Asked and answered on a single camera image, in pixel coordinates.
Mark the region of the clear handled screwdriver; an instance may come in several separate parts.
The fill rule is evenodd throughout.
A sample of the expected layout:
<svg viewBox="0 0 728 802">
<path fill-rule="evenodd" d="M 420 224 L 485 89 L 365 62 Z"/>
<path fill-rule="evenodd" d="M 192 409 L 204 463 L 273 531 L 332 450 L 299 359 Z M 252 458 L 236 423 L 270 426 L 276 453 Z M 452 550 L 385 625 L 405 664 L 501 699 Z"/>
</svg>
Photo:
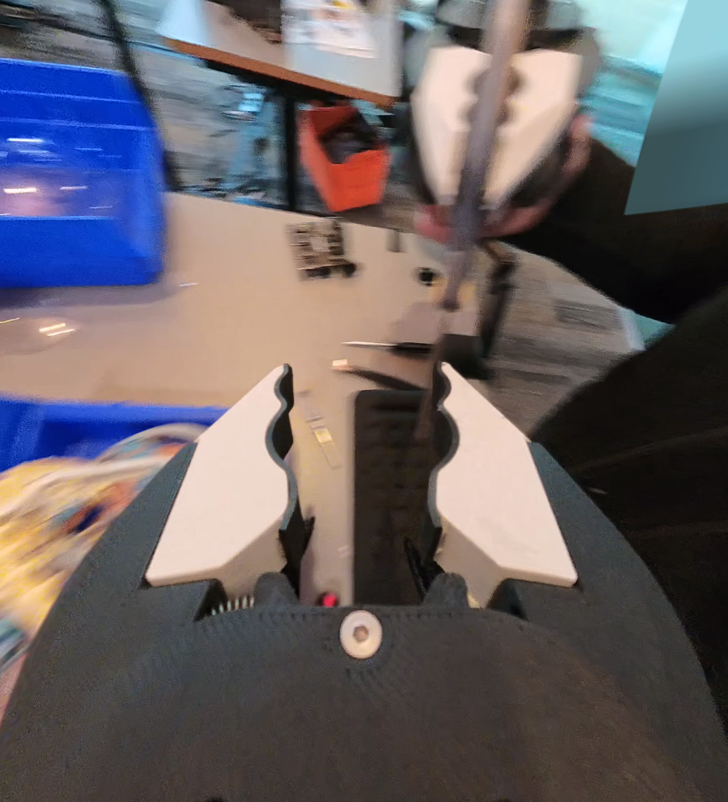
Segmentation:
<svg viewBox="0 0 728 802">
<path fill-rule="evenodd" d="M 341 457 L 339 456 L 336 441 L 329 429 L 326 417 L 317 405 L 313 393 L 310 390 L 302 391 L 300 393 L 300 402 L 302 404 L 301 408 L 305 421 L 325 456 L 328 465 L 332 469 L 339 469 L 341 467 Z"/>
</svg>

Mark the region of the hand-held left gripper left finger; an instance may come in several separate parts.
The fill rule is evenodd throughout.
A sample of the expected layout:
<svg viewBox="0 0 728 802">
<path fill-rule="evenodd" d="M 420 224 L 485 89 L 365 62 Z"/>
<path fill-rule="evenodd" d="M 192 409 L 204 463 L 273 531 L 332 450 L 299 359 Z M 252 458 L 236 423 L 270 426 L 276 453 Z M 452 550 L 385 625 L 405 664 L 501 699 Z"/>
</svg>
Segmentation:
<svg viewBox="0 0 728 802">
<path fill-rule="evenodd" d="M 146 571 L 151 586 L 218 581 L 251 593 L 281 572 L 299 591 L 310 535 L 289 464 L 293 396 L 283 364 L 198 436 Z"/>
</svg>

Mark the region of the orange storage bin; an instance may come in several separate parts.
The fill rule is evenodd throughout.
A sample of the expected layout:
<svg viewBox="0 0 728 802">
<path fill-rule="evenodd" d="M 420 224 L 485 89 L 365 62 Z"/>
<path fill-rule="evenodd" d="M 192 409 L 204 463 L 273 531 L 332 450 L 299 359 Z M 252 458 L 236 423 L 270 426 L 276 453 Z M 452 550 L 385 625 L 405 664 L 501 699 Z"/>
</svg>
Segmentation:
<svg viewBox="0 0 728 802">
<path fill-rule="evenodd" d="M 390 168 L 389 144 L 352 104 L 298 112 L 300 161 L 332 213 L 377 206 Z"/>
</svg>

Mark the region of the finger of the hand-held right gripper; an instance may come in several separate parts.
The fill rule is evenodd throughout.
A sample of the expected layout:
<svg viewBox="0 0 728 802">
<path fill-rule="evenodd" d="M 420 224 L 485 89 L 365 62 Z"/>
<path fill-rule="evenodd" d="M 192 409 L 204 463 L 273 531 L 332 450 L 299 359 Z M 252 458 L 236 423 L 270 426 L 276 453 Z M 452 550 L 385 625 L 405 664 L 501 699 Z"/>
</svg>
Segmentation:
<svg viewBox="0 0 728 802">
<path fill-rule="evenodd" d="M 499 124 L 483 206 L 534 204 L 550 189 L 578 109 L 582 57 L 526 51 L 512 63 L 517 87 Z"/>
<path fill-rule="evenodd" d="M 488 55 L 475 49 L 431 49 L 410 96 L 410 114 L 421 180 L 433 203 L 451 205 Z"/>
</svg>

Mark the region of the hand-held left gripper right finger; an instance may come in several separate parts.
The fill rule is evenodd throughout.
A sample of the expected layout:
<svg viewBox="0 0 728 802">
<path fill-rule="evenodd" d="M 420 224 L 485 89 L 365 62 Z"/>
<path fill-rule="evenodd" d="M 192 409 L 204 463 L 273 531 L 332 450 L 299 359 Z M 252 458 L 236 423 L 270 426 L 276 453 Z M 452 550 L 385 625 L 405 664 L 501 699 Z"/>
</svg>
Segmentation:
<svg viewBox="0 0 728 802">
<path fill-rule="evenodd" d="M 439 462 L 422 559 L 460 576 L 470 607 L 487 607 L 510 580 L 574 588 L 578 573 L 526 435 L 449 363 L 436 365 L 431 398 Z"/>
</svg>

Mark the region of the person's black clothing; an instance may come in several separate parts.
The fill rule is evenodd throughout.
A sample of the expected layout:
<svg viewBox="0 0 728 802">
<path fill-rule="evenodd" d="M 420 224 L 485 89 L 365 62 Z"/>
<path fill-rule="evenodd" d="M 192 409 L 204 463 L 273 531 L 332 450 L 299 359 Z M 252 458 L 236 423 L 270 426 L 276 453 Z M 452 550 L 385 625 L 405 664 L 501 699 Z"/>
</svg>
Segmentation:
<svg viewBox="0 0 728 802">
<path fill-rule="evenodd" d="M 728 255 L 667 276 L 578 266 L 613 301 L 670 326 L 574 392 L 533 438 L 646 562 L 700 657 L 728 733 Z"/>
</svg>

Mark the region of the black tweezers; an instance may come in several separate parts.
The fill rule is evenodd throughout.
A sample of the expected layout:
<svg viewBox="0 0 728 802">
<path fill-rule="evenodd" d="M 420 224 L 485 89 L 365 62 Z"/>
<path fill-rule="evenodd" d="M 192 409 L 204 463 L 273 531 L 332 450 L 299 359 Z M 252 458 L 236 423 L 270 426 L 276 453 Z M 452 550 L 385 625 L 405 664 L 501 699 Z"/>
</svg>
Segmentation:
<svg viewBox="0 0 728 802">
<path fill-rule="evenodd" d="M 408 382 L 402 378 L 384 374 L 379 371 L 371 370 L 370 368 L 358 366 L 350 363 L 346 359 L 336 359 L 331 362 L 331 369 L 334 373 L 339 375 L 355 376 L 365 379 L 382 388 L 394 391 L 422 391 L 423 386 L 415 383 Z"/>
</svg>

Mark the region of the plastic ball maze puzzle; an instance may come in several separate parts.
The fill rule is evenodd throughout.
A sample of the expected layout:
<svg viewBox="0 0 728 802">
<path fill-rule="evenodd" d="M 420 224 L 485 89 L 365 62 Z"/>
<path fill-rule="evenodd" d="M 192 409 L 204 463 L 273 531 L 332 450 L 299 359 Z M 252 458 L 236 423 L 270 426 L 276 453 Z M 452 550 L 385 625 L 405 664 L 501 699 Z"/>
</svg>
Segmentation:
<svg viewBox="0 0 728 802">
<path fill-rule="evenodd" d="M 0 680 L 108 527 L 205 431 L 155 426 L 94 458 L 47 457 L 0 474 Z"/>
</svg>

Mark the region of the small blue plastic bin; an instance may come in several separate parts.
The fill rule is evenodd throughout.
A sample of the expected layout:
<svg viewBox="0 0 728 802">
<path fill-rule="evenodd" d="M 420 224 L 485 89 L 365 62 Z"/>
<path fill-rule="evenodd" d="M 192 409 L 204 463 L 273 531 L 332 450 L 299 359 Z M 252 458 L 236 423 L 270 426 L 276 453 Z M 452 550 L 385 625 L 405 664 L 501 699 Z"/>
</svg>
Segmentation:
<svg viewBox="0 0 728 802">
<path fill-rule="evenodd" d="M 209 426 L 215 407 L 89 404 L 0 396 L 0 474 L 47 457 L 94 458 L 110 446 L 165 424 Z M 0 713 L 20 658 L 0 680 Z"/>
</svg>

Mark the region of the black dotted wrist rest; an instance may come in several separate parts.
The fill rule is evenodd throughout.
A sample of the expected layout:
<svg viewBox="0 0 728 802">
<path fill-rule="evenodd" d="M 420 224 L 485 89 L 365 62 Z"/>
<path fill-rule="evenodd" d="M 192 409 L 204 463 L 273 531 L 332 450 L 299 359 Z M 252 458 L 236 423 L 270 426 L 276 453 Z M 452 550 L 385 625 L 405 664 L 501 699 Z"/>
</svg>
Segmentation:
<svg viewBox="0 0 728 802">
<path fill-rule="evenodd" d="M 353 405 L 353 597 L 363 605 L 412 607 L 422 598 L 407 556 L 419 553 L 428 482 L 437 463 L 415 439 L 420 390 L 365 390 Z"/>
</svg>

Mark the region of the grey orange handled scissors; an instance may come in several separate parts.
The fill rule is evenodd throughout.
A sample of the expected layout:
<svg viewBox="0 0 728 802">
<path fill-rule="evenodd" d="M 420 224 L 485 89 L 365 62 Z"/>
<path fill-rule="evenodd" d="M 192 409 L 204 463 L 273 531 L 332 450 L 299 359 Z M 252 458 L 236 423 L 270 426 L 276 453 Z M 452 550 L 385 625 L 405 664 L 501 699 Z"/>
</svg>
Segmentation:
<svg viewBox="0 0 728 802">
<path fill-rule="evenodd" d="M 459 309 L 459 292 L 483 226 L 484 193 L 500 118 L 509 97 L 512 59 L 524 45 L 529 24 L 529 1 L 499 1 L 493 10 L 491 61 L 479 81 L 458 195 L 450 215 L 447 283 L 439 302 L 447 313 Z"/>
</svg>

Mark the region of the black handled screwdriver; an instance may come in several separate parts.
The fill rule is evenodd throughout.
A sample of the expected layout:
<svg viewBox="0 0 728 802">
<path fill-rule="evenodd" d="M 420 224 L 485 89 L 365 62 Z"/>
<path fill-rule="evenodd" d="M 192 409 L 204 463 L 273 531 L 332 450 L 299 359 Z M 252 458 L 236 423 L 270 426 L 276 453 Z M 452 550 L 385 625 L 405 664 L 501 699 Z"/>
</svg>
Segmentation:
<svg viewBox="0 0 728 802">
<path fill-rule="evenodd" d="M 411 358 L 425 358 L 435 349 L 433 344 L 416 342 L 381 343 L 355 340 L 343 342 L 341 345 L 349 348 L 380 350 L 386 353 Z"/>
</svg>

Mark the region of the person's right forearm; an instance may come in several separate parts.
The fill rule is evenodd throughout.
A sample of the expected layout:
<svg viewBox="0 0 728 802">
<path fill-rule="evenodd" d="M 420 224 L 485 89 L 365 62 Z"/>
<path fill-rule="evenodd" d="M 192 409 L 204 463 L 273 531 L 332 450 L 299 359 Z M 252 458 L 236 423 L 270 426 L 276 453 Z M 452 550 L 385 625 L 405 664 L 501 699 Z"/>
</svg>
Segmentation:
<svg viewBox="0 0 728 802">
<path fill-rule="evenodd" d="M 728 203 L 627 215 L 634 169 L 592 140 L 586 166 L 510 246 L 555 261 L 618 305 L 674 324 L 728 309 Z"/>
</svg>

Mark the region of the black hand grip exerciser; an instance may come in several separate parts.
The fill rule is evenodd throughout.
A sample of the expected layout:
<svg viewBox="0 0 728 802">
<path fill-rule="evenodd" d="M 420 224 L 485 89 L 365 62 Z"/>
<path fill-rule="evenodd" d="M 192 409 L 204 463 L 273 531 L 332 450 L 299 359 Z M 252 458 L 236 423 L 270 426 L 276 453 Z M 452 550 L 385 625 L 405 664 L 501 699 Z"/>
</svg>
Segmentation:
<svg viewBox="0 0 728 802">
<path fill-rule="evenodd" d="M 358 265 L 347 254 L 345 230 L 336 218 L 286 227 L 286 237 L 293 263 L 303 280 L 333 275 L 352 277 Z"/>
</svg>

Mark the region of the grey wood edged table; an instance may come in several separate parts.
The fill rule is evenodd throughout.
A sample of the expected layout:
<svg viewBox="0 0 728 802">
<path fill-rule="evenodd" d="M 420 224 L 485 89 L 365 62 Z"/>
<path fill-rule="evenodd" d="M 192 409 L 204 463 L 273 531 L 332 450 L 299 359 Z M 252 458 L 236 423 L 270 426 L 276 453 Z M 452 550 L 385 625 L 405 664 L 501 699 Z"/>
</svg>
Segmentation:
<svg viewBox="0 0 728 802">
<path fill-rule="evenodd" d="M 394 2 L 371 2 L 367 14 L 374 36 L 371 58 L 329 53 L 305 43 L 269 43 L 212 2 L 169 2 L 155 32 L 179 54 L 296 99 L 352 99 L 388 108 L 402 95 L 399 13 Z"/>
</svg>

